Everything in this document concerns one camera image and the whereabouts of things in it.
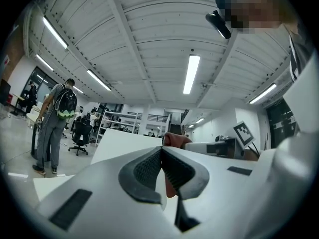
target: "red cloth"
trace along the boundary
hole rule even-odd
[[[192,142],[188,137],[184,135],[166,133],[164,135],[164,146],[171,146],[180,149],[185,149],[185,144]],[[171,198],[176,195],[176,190],[173,188],[167,177],[165,176],[166,195]]]

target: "gray floor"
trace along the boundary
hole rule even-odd
[[[88,166],[96,150],[95,144],[86,148],[88,155],[76,150],[68,151],[73,147],[72,134],[65,132],[67,139],[62,137],[60,145],[59,166],[57,175],[53,175],[50,162],[45,163],[46,175],[42,176],[32,169],[35,159],[30,155],[33,130],[27,126],[27,119],[21,116],[6,117],[0,120],[0,150],[1,170],[7,178],[14,194],[17,194],[25,203],[36,207],[39,199],[36,195],[33,178],[48,178],[55,176],[73,175]]]

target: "gray pants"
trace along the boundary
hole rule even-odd
[[[59,165],[59,152],[61,136],[65,127],[66,121],[59,119],[56,111],[47,112],[42,122],[42,129],[38,136],[37,146],[37,166],[44,167],[44,155],[46,154],[48,142],[51,143],[51,166],[56,168]]]

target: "sneaker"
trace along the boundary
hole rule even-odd
[[[56,174],[56,173],[57,173],[57,172],[56,172],[56,168],[51,167],[51,170],[52,170],[52,173],[53,173],[53,174]]]
[[[36,171],[37,173],[39,173],[41,175],[45,175],[46,174],[44,168],[40,168],[37,165],[32,165],[32,168],[34,169],[34,171]]]

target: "black office chair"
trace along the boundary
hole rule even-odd
[[[71,147],[70,149],[77,149],[76,155],[79,155],[79,150],[82,150],[88,155],[88,152],[85,148],[81,148],[80,146],[87,145],[89,143],[90,139],[90,132],[91,132],[92,126],[87,125],[86,123],[83,123],[81,121],[77,121],[75,123],[75,129],[72,134],[72,140],[76,143],[77,146]]]

